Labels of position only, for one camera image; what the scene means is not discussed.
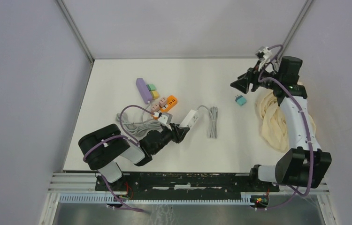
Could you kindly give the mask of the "orange power strip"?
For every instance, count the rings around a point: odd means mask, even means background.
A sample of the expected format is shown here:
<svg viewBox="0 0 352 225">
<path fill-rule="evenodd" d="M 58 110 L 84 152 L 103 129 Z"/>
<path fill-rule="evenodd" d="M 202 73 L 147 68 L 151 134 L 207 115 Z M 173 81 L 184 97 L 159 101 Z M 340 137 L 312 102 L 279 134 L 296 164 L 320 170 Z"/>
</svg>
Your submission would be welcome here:
<svg viewBox="0 0 352 225">
<path fill-rule="evenodd" d="M 178 99 L 175 96 L 173 96 L 173 95 L 170 95 L 170 96 L 168 96 L 166 98 L 167 98 L 168 103 L 164 107 L 161 107 L 161 112 L 162 113 L 168 113 L 178 103 Z"/>
</svg>

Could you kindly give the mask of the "white power strip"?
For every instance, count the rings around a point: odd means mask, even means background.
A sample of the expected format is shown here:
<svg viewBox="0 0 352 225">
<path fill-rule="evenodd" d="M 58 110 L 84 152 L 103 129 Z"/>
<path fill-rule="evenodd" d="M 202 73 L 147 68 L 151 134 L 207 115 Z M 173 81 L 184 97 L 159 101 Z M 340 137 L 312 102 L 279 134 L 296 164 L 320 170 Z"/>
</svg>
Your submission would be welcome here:
<svg viewBox="0 0 352 225">
<path fill-rule="evenodd" d="M 191 109 L 183 121 L 179 124 L 180 128 L 193 128 L 193 126 L 199 120 L 199 112 L 198 110 Z"/>
</svg>

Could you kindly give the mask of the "teal USB charger plug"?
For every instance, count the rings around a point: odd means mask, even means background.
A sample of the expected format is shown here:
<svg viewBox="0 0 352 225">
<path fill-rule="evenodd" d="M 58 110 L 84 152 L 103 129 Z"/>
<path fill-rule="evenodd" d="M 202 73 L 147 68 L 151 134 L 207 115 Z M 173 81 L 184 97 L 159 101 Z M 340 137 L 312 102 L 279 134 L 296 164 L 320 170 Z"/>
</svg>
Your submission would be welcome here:
<svg viewBox="0 0 352 225">
<path fill-rule="evenodd" d="M 243 106 L 246 104 L 247 100 L 245 97 L 238 95 L 235 97 L 235 102 L 239 105 L 239 106 Z"/>
</svg>

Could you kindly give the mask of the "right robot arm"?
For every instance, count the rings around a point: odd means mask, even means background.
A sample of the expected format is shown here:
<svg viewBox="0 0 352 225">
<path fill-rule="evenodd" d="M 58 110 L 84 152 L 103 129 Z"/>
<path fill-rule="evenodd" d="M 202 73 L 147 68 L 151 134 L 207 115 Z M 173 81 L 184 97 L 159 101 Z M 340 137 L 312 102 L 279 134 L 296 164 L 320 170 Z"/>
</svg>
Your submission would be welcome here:
<svg viewBox="0 0 352 225">
<path fill-rule="evenodd" d="M 248 186 L 253 191 L 261 191 L 267 182 L 307 190 L 317 188 L 331 165 L 331 154 L 321 149 L 310 124 L 306 88 L 298 83 L 302 64 L 299 58 L 284 56 L 279 69 L 268 72 L 271 61 L 259 59 L 230 84 L 244 94 L 259 87 L 272 90 L 285 116 L 290 149 L 275 165 L 255 165 L 251 169 Z"/>
</svg>

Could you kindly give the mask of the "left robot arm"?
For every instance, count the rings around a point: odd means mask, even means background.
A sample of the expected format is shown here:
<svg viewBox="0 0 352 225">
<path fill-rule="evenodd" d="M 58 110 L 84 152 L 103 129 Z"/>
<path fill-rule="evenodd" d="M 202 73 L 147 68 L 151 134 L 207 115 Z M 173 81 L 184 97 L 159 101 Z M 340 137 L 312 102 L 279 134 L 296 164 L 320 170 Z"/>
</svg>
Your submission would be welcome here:
<svg viewBox="0 0 352 225">
<path fill-rule="evenodd" d="M 122 170 L 115 162 L 119 156 L 136 166 L 143 166 L 153 159 L 170 142 L 180 143 L 184 140 L 189 127 L 170 123 L 161 126 L 162 131 L 150 130 L 145 137 L 134 143 L 121 134 L 116 124 L 108 125 L 83 136 L 78 146 L 83 153 L 83 161 L 93 171 L 98 171 L 112 190 L 120 190 L 125 184 Z"/>
</svg>

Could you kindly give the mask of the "pink USB charger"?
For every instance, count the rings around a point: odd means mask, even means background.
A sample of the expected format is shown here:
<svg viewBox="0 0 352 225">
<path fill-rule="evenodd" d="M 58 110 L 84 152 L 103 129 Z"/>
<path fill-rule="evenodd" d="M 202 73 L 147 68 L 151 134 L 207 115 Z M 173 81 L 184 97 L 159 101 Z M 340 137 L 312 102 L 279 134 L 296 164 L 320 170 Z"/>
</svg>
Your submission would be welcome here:
<svg viewBox="0 0 352 225">
<path fill-rule="evenodd" d="M 161 107 L 158 104 L 153 104 L 151 106 L 151 111 L 152 112 L 161 112 Z"/>
<path fill-rule="evenodd" d="M 158 105 L 159 105 L 159 107 L 164 107 L 167 103 L 168 103 L 167 98 L 166 97 L 162 97 L 159 100 Z"/>
</svg>

